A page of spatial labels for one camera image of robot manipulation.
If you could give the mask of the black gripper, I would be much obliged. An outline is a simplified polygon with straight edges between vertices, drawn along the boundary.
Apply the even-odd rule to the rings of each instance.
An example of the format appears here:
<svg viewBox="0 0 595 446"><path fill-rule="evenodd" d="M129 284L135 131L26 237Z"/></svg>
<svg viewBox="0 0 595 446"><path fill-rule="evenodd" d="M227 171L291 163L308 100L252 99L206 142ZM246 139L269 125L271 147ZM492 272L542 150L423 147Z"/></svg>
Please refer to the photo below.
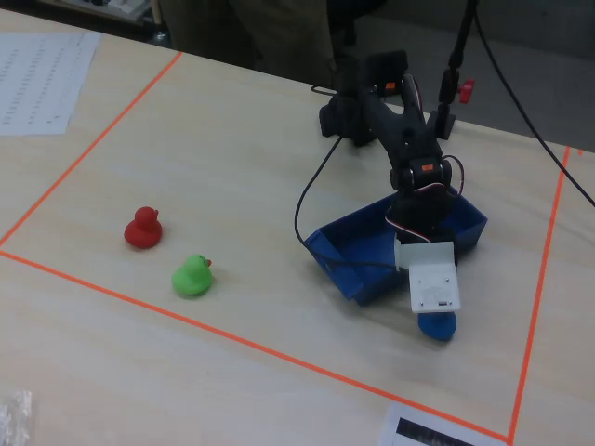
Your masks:
<svg viewBox="0 0 595 446"><path fill-rule="evenodd" d="M389 208L389 223L403 244L453 242L456 232L441 223L450 215L457 196L444 186L396 193Z"/></svg>

